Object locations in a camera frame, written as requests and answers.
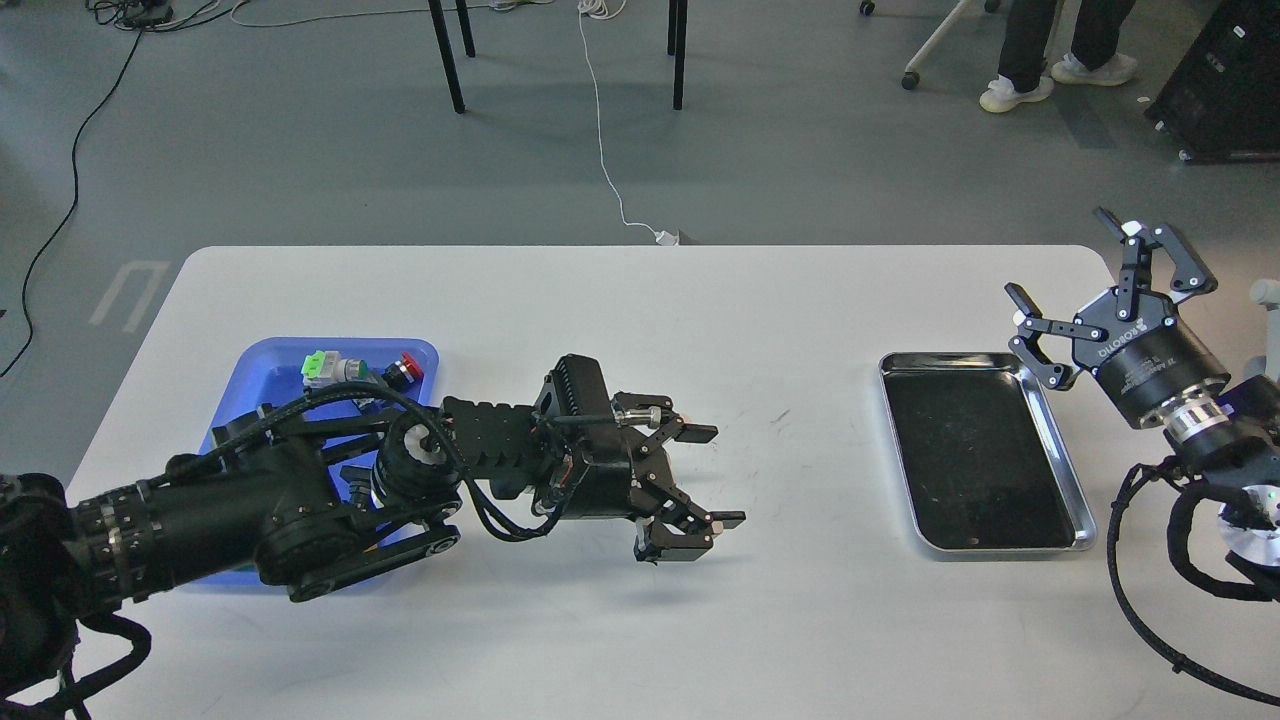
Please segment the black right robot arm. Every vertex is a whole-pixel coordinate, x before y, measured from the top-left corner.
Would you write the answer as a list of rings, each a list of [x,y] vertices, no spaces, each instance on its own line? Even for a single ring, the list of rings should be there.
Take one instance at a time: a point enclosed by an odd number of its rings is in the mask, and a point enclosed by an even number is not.
[[[1233,386],[1181,319],[1181,302],[1219,283],[1174,227],[1120,222],[1105,208],[1094,214],[1123,246],[1116,283],[1070,322],[1048,319],[1021,286],[1006,284],[1021,315],[1009,347],[1051,389],[1091,375],[1129,427],[1162,430],[1171,455],[1133,466],[1112,503],[1106,555],[1115,598],[1175,673],[1275,706],[1275,694],[1207,669],[1139,618],[1120,582],[1117,543],[1137,493],[1165,480],[1178,495],[1166,529],[1172,569],[1219,598],[1277,601],[1277,383],[1251,375]]]

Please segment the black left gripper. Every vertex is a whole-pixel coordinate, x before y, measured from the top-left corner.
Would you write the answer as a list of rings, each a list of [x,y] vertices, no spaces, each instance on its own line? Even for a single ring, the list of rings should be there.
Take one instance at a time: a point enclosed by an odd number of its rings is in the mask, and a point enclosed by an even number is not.
[[[640,562],[695,561],[748,519],[741,510],[707,510],[673,482],[664,446],[709,443],[719,428],[689,421],[669,396],[611,393],[593,357],[564,355],[549,370],[530,434],[548,457],[530,486],[532,512],[634,520]]]

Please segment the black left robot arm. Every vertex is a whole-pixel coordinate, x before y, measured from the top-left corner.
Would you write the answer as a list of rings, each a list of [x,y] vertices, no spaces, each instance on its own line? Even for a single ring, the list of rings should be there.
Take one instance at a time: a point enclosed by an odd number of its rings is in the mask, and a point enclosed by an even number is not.
[[[297,603],[443,553],[460,539],[461,488],[504,542],[622,518],[637,561],[692,561],[746,515],[695,503],[664,446],[717,432],[663,395],[608,395],[599,363],[570,354],[532,405],[429,407],[360,380],[311,389],[74,505],[54,477],[5,475],[3,716],[86,719],[86,700],[150,653],[148,630],[120,615],[128,600],[252,565]]]

